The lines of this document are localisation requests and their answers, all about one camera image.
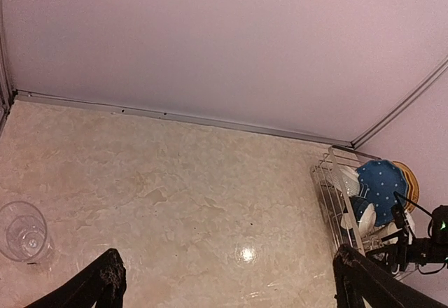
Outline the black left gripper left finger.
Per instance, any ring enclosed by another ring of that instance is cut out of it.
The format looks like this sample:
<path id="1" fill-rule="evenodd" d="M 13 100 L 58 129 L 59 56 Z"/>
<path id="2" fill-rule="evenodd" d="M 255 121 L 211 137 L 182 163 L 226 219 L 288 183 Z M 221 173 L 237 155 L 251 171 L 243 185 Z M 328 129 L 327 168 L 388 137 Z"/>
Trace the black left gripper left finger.
<path id="1" fill-rule="evenodd" d="M 29 304 L 29 307 L 122 307 L 127 289 L 126 269 L 115 248 L 110 248 L 64 285 Z"/>

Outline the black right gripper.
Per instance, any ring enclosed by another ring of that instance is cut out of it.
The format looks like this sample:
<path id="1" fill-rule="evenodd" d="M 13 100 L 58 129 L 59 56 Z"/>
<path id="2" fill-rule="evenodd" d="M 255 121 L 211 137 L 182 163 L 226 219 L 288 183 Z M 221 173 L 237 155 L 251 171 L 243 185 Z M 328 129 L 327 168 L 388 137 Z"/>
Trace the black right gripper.
<path id="1" fill-rule="evenodd" d="M 365 256 L 376 266 L 390 275 L 399 275 L 412 272 L 409 270 L 411 263 L 408 253 L 415 248 L 414 239 L 410 244 L 399 242 L 398 238 L 384 241 L 380 237 L 370 237 L 363 241 Z"/>

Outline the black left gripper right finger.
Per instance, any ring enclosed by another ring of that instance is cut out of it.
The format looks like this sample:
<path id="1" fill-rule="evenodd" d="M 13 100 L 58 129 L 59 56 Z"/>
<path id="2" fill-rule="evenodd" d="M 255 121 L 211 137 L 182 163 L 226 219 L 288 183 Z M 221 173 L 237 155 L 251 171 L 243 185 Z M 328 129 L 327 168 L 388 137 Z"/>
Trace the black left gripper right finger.
<path id="1" fill-rule="evenodd" d="M 347 244 L 333 258 L 338 307 L 444 307 L 445 305 L 394 279 Z"/>

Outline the yellow polka dot plate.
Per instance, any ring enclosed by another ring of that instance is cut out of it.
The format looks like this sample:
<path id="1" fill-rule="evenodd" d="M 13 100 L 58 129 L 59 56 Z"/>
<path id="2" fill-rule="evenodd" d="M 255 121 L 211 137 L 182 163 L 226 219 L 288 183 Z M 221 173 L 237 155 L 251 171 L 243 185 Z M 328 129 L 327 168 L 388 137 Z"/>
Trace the yellow polka dot plate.
<path id="1" fill-rule="evenodd" d="M 420 196 L 420 188 L 419 188 L 419 183 L 417 181 L 417 178 L 414 175 L 414 172 L 406 164 L 404 164 L 402 162 L 393 161 L 393 164 L 395 166 L 399 167 L 405 176 L 405 180 L 408 185 L 407 199 L 409 199 L 417 204 L 419 201 L 419 196 Z"/>

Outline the blue polka dot plate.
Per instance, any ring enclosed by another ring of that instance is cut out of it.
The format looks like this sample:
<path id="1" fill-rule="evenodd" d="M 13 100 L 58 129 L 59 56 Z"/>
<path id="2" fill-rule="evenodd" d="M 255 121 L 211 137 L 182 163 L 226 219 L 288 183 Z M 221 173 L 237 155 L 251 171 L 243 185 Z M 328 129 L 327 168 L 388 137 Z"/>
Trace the blue polka dot plate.
<path id="1" fill-rule="evenodd" d="M 361 197 L 374 204 L 374 226 L 381 227 L 393 221 L 393 205 L 397 201 L 404 207 L 407 204 L 409 186 L 402 170 L 388 160 L 370 160 L 356 168 L 356 173 Z"/>

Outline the large clear glass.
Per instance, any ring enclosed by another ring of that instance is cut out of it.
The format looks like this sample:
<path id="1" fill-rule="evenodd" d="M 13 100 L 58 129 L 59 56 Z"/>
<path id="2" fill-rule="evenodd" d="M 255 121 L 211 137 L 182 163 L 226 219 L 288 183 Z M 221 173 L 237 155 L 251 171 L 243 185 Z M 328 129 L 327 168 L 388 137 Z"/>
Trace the large clear glass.
<path id="1" fill-rule="evenodd" d="M 46 219 L 36 206 L 14 201 L 1 207 L 1 255 L 14 262 L 36 265 L 50 247 Z"/>

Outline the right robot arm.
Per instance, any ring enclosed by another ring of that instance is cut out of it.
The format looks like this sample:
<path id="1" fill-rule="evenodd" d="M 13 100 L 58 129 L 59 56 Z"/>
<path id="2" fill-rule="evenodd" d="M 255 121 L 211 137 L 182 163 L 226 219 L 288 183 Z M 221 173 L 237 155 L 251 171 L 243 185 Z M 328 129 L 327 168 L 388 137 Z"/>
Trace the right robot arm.
<path id="1" fill-rule="evenodd" d="M 439 206 L 430 214 L 428 236 L 416 238 L 405 217 L 405 211 L 397 204 L 391 208 L 397 232 L 382 238 L 383 242 L 397 239 L 394 244 L 385 245 L 365 253 L 366 257 L 390 274 L 405 272 L 408 265 L 416 268 L 427 264 L 440 267 L 426 274 L 435 274 L 447 267 L 447 207 Z"/>

